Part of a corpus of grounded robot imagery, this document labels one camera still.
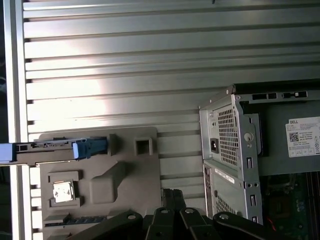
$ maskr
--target barcode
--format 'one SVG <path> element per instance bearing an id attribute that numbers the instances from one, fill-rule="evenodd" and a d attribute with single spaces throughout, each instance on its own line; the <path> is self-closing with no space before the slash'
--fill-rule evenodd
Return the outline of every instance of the barcode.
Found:
<path id="1" fill-rule="evenodd" d="M 289 133 L 290 142 L 299 142 L 299 133 L 293 132 Z"/>

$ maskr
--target corrugated metal wall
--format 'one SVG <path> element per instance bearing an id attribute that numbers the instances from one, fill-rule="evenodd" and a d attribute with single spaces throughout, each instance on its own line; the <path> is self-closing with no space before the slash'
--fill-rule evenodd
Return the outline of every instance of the corrugated metal wall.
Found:
<path id="1" fill-rule="evenodd" d="M 316 0 L 30 0 L 27 131 L 156 126 L 163 187 L 205 208 L 198 104 L 232 83 L 319 78 Z"/>

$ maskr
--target ventilation grille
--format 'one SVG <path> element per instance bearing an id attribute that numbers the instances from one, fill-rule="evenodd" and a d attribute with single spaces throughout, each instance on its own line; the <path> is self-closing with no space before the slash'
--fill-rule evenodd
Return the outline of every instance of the ventilation grille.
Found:
<path id="1" fill-rule="evenodd" d="M 215 209 L 216 213 L 229 212 L 232 214 L 236 214 L 236 211 L 233 210 L 220 196 L 217 197 Z"/>
<path id="2" fill-rule="evenodd" d="M 218 113 L 221 160 L 237 166 L 238 133 L 234 111 L 228 109 Z"/>

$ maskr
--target white sticker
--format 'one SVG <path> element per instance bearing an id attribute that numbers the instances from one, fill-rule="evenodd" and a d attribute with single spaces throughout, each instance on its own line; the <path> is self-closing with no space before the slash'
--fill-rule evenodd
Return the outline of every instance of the white sticker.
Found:
<path id="1" fill-rule="evenodd" d="M 285 129 L 290 158 L 320 155 L 320 116 L 290 119 Z"/>
<path id="2" fill-rule="evenodd" d="M 225 174 L 224 172 L 222 172 L 222 171 L 220 171 L 219 169 L 216 169 L 216 168 L 214 169 L 214 171 L 217 174 L 219 174 L 221 177 L 223 177 L 224 179 L 228 180 L 230 183 L 235 184 L 235 180 L 232 177 L 230 177 L 227 174 Z"/>

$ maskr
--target red wire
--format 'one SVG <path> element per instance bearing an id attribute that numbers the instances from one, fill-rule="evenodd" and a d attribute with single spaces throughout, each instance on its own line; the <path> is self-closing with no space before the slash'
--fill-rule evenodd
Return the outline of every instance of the red wire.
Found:
<path id="1" fill-rule="evenodd" d="M 275 227 L 275 225 L 274 225 L 274 222 L 271 221 L 271 219 L 268 218 L 268 217 L 267 217 L 266 219 L 271 223 L 271 227 L 272 227 L 273 231 L 277 231 L 277 229 L 276 229 L 276 227 Z"/>

